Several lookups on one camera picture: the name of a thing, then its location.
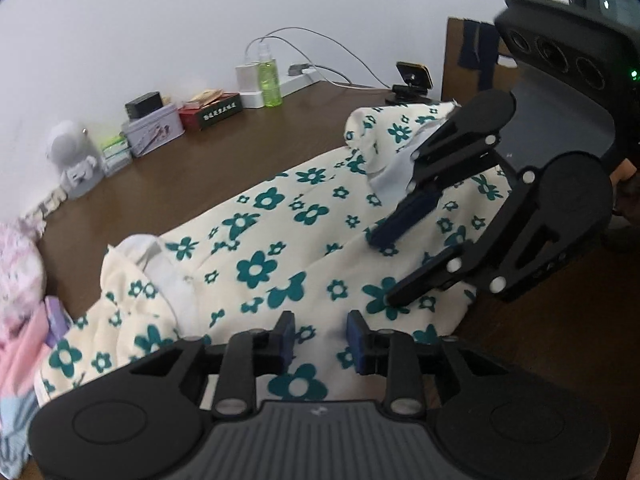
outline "purple item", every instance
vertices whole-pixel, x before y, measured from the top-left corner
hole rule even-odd
[[[69,330],[71,320],[66,315],[61,301],[55,296],[47,296],[44,303],[47,309],[47,319],[49,319],[49,333],[47,333],[45,343],[49,348],[53,348]]]

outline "white toy figure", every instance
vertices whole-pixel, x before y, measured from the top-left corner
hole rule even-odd
[[[52,129],[47,158],[58,168],[60,186],[71,199],[89,192],[104,176],[86,129],[73,121],[62,121]]]

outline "green liquid bottle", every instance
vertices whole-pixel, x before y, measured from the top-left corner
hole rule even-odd
[[[273,59],[269,45],[262,41],[259,45],[260,63],[258,64],[258,79],[264,105],[273,107],[282,104],[280,95],[280,80],[278,79],[278,66]]]

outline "floral garment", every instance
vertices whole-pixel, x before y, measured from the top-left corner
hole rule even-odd
[[[243,330],[296,316],[295,359],[286,374],[257,381],[258,400],[380,397],[383,381],[354,373],[346,316],[360,310],[373,329],[395,328],[420,342],[451,333],[475,297],[459,283],[394,309],[386,292],[446,248],[477,240],[509,186],[499,168],[446,190],[437,208],[392,247],[368,245],[396,204],[369,185],[421,128],[436,129],[451,104],[361,108],[349,118],[347,146],[246,190],[155,238],[193,301],[176,304],[166,283],[122,247],[104,258],[102,297],[42,366],[40,402],[171,344],[182,336],[227,342]],[[192,330],[181,328],[191,316]]]

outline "gray ribbed grip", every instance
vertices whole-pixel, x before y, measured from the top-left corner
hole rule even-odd
[[[265,402],[220,424],[168,480],[470,480],[418,424],[383,417],[373,402]]]

